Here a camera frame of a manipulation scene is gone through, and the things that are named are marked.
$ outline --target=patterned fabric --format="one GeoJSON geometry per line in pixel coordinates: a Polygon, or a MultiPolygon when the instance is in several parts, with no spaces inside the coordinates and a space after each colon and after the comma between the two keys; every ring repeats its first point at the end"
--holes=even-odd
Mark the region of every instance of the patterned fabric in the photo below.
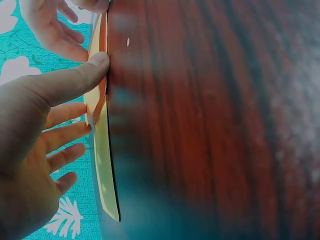
{"type": "MultiPolygon", "coordinates": [[[[84,46],[88,47],[91,14],[80,10],[69,0],[67,3],[78,14],[79,21],[74,24],[63,18],[61,20],[82,32],[85,36],[84,46]]],[[[0,85],[24,75],[44,74],[77,65],[39,45],[21,17],[18,0],[0,0],[0,16],[0,85]]],[[[73,119],[61,126],[83,120],[73,119]]],[[[88,138],[76,142],[84,143],[87,149],[90,147],[88,138]]],[[[70,171],[78,175],[76,184],[60,199],[59,210],[51,221],[27,237],[27,240],[102,240],[89,151],[81,159],[53,173],[52,177],[57,179],[70,171]]]]}

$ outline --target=hand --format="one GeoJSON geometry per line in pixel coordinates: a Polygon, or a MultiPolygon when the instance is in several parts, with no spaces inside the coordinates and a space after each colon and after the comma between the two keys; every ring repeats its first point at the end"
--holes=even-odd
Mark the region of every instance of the hand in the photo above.
{"type": "MultiPolygon", "coordinates": [[[[109,0],[73,0],[77,6],[95,13],[106,12],[109,0]]],[[[50,52],[84,63],[88,52],[81,44],[84,36],[58,20],[57,11],[72,22],[77,15],[65,0],[19,0],[21,15],[40,44],[50,52]]]]}
{"type": "Polygon", "coordinates": [[[75,144],[47,155],[91,129],[84,122],[50,128],[86,112],[83,103],[60,104],[97,86],[108,68],[109,58],[101,52],[80,67],[0,86],[0,239],[21,239],[57,212],[59,198],[77,176],[70,172],[54,182],[50,174],[85,148],[75,144]]]}

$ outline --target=wood grain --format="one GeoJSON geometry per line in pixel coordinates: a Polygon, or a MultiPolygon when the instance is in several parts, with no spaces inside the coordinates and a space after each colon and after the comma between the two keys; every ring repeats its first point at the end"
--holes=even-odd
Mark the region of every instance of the wood grain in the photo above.
{"type": "Polygon", "coordinates": [[[105,239],[320,238],[320,4],[115,0],[105,239]]]}

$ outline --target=yellow paper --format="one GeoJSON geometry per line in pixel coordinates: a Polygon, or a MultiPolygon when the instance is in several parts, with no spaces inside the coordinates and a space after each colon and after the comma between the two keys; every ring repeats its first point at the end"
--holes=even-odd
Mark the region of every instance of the yellow paper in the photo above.
{"type": "MultiPolygon", "coordinates": [[[[89,57],[100,51],[100,29],[102,15],[97,20],[97,25],[93,32],[89,57]]],[[[100,100],[100,89],[97,86],[92,91],[84,95],[84,103],[87,105],[86,122],[92,118],[94,110],[100,100]]],[[[116,198],[115,183],[111,163],[109,129],[108,129],[108,109],[107,101],[103,103],[100,115],[96,121],[93,133],[94,141],[94,161],[99,188],[99,195],[103,210],[114,220],[120,221],[118,203],[116,198]]]]}
{"type": "MultiPolygon", "coordinates": [[[[99,52],[99,43],[100,43],[100,26],[101,26],[101,17],[99,16],[97,24],[91,39],[91,46],[89,49],[89,58],[99,52]]],[[[87,92],[83,96],[84,103],[86,104],[87,113],[85,115],[85,122],[88,124],[90,118],[94,114],[94,110],[99,102],[100,89],[99,86],[96,86],[93,90],[87,92]]]]}

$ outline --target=teal fabric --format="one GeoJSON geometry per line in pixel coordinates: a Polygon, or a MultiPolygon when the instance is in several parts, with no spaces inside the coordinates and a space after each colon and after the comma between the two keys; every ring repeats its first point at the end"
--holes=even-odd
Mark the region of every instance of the teal fabric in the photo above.
{"type": "MultiPolygon", "coordinates": [[[[18,1],[0,0],[1,21],[6,21],[6,18],[9,19],[10,14],[17,18],[14,28],[8,32],[1,32],[1,27],[3,27],[3,25],[0,25],[0,69],[3,76],[3,78],[0,79],[4,79],[7,75],[6,71],[10,71],[5,69],[6,62],[9,60],[16,60],[21,56],[28,59],[29,67],[32,71],[38,69],[43,74],[54,70],[68,69],[77,66],[76,63],[50,53],[39,45],[21,17],[18,1]],[[16,4],[16,6],[12,14],[10,12],[11,9],[6,9],[4,11],[4,8],[13,8],[14,4],[16,4]],[[3,16],[1,14],[2,12],[5,12],[7,16],[3,16]]],[[[61,20],[72,29],[84,34],[84,46],[87,48],[90,39],[90,24],[70,25],[65,19],[61,18],[61,20]]],[[[14,18],[10,18],[8,22],[11,23],[12,21],[14,21],[14,18]]],[[[20,67],[19,61],[16,61],[16,64],[15,71],[20,71],[23,67],[20,67]]],[[[83,120],[83,118],[74,119],[63,123],[62,125],[83,120]]],[[[88,138],[86,137],[72,142],[71,144],[76,142],[84,143],[87,149],[90,148],[88,138]]],[[[95,179],[92,177],[89,151],[87,151],[84,157],[62,168],[59,172],[53,173],[52,177],[57,179],[70,171],[77,173],[78,180],[71,190],[61,198],[61,208],[59,210],[61,214],[55,215],[54,219],[52,219],[53,221],[51,221],[52,223],[55,222],[55,224],[47,225],[46,228],[41,228],[27,237],[27,240],[102,239],[93,188],[93,181],[95,181],[95,179]]]]}

